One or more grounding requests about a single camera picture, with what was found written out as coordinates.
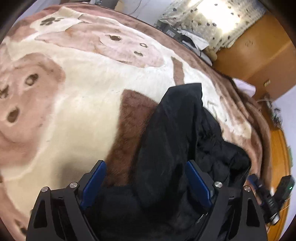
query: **wooden panel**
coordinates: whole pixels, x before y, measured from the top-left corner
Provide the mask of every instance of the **wooden panel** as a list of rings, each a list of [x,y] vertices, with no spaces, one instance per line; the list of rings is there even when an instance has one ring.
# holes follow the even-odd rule
[[[272,181],[271,187],[277,188],[281,178],[283,176],[290,175],[290,161],[287,150],[287,143],[284,133],[281,129],[277,129],[273,126],[269,115],[266,111],[265,105],[262,113],[267,120],[271,132],[271,155],[272,155]],[[280,212],[280,221],[275,226],[270,226],[268,229],[268,241],[278,241],[283,231],[286,217],[288,214],[289,201],[285,203]]]
[[[270,84],[264,87],[264,82],[270,79]],[[255,99],[268,92],[272,99],[286,93],[296,84],[296,48],[290,42],[271,62],[246,80],[256,86]]]
[[[290,39],[277,19],[267,13],[241,35],[230,49],[217,53],[213,66],[246,80],[281,52]]]

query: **black fabric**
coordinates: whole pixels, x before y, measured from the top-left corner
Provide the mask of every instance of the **black fabric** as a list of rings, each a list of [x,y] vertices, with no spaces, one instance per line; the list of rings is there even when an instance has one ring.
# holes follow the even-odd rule
[[[101,241],[193,240],[207,211],[191,196],[184,172],[188,160],[214,181],[243,186],[250,159],[222,139],[201,98],[198,83],[168,89],[142,137],[132,185],[103,188],[87,209]]]

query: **silver bolt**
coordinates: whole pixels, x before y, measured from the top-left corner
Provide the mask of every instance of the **silver bolt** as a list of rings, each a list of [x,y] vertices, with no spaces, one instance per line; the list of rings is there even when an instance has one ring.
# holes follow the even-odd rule
[[[223,185],[221,182],[215,182],[215,186],[218,187],[218,188],[221,188]]]
[[[41,188],[41,192],[46,192],[48,190],[48,187]]]
[[[70,188],[75,188],[75,187],[77,187],[77,185],[78,185],[78,183],[72,182],[72,183],[70,183]]]
[[[244,190],[247,191],[247,192],[250,192],[251,188],[249,186],[244,186]]]

